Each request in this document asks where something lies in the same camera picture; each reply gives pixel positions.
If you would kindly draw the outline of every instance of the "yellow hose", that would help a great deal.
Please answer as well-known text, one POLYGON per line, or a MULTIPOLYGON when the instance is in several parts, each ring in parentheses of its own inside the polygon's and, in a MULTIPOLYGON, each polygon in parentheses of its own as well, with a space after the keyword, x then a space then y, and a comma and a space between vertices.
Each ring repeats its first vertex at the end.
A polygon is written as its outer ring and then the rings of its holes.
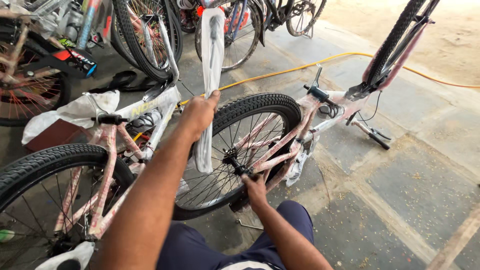
MULTIPOLYGON (((351 54, 356 54, 356 55, 364 55, 364 56, 369 56, 369 57, 373 57, 373 55, 371 54, 368 54, 368 53, 363 53, 363 52, 344 52, 344 53, 340 53, 340 54, 337 54, 337 55, 334 55, 334 56, 330 56, 330 57, 327 57, 325 59, 322 59, 320 61, 317 61, 317 62, 313 62, 313 63, 310 63, 310 64, 306 64, 306 65, 303 65, 303 66, 300 66, 300 67, 296 67, 296 68, 292 68, 292 69, 287 69, 287 70, 283 70, 283 71, 279 71, 279 72, 273 72, 273 73, 269 73, 269 74, 265 74, 265 75, 261 75, 261 76, 257 76, 257 77, 253 77, 253 78, 250 78, 250 79, 245 79, 245 80, 241 80, 239 82, 236 82, 236 83, 232 83, 230 85, 227 85, 227 86, 224 86, 224 87, 221 87, 219 88, 218 90, 224 90, 224 89, 227 89, 229 87, 232 87, 232 86, 237 86, 239 84, 243 84, 243 83, 246 83, 246 82, 249 82, 249 81, 253 81, 253 80, 257 80, 257 79, 262 79, 262 78, 266 78, 266 77, 270 77, 270 76, 274 76, 274 75, 278 75, 278 74, 283 74, 283 73, 287 73, 287 72, 291 72, 291 71, 295 71, 295 70, 299 70, 299 69, 303 69, 303 68, 307 68, 307 67, 311 67, 313 65, 316 65, 316 64, 319 64, 319 63, 322 63, 322 62, 325 62, 325 61, 328 61, 328 60, 331 60, 333 58, 336 58, 336 57, 339 57, 339 56, 344 56, 344 55, 351 55, 351 54)), ((412 72, 415 72, 416 74, 420 75, 420 76, 423 76, 427 79, 430 79, 432 81, 436 81, 438 83, 441 83, 441 84, 446 84, 446 85, 450 85, 450 86, 458 86, 458 87, 467 87, 467 88, 480 88, 480 86, 465 86, 465 85, 457 85, 457 84, 452 84, 452 83, 448 83, 448 82, 444 82, 444 81, 441 81, 441 80, 438 80, 438 79, 435 79, 435 78, 432 78, 428 75, 425 75, 419 71, 416 71, 414 69, 411 69, 409 67, 406 67, 404 66, 403 67, 404 69, 406 70, 410 70, 412 72)), ((182 105, 185 105, 189 100, 186 100, 184 102, 182 102, 181 104, 182 105)))

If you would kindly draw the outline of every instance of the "brand logo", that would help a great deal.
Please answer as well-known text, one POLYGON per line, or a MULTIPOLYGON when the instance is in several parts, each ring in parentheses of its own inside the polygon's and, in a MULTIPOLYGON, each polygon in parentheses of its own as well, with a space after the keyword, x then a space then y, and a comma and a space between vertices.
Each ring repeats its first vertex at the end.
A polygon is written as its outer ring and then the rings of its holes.
POLYGON ((81 55, 80 53, 72 50, 72 55, 75 56, 76 58, 84 61, 85 63, 87 64, 90 64, 90 65, 95 65, 95 62, 91 61, 91 60, 88 60, 85 56, 81 55))

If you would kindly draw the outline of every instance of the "handlebar grip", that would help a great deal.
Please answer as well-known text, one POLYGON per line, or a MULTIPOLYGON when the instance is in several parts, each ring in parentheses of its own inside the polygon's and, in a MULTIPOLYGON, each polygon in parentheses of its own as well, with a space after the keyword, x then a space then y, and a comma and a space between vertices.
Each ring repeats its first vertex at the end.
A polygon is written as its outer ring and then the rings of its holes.
POLYGON ((375 134, 369 133, 368 136, 370 136, 370 138, 374 139, 374 140, 375 140, 378 144, 380 144, 385 150, 390 149, 390 147, 388 146, 388 144, 384 143, 381 139, 379 139, 377 136, 375 136, 375 134))

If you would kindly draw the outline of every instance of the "left hand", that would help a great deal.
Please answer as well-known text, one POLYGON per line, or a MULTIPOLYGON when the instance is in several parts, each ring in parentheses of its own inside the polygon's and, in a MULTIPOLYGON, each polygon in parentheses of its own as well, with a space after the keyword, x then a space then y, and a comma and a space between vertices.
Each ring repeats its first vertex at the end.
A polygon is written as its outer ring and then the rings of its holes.
POLYGON ((220 91, 215 90, 208 99, 195 96, 185 106, 177 130, 187 131, 192 143, 198 141, 202 132, 213 121, 216 105, 220 99, 220 91))

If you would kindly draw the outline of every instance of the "kickstand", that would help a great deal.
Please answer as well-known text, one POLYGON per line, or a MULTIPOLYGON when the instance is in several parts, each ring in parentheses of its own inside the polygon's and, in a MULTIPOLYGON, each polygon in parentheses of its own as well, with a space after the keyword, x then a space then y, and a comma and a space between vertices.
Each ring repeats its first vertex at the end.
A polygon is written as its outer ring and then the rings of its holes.
POLYGON ((310 29, 308 29, 308 31, 305 34, 303 34, 304 36, 308 37, 309 39, 312 39, 312 37, 313 37, 313 26, 314 26, 314 24, 310 27, 310 29))

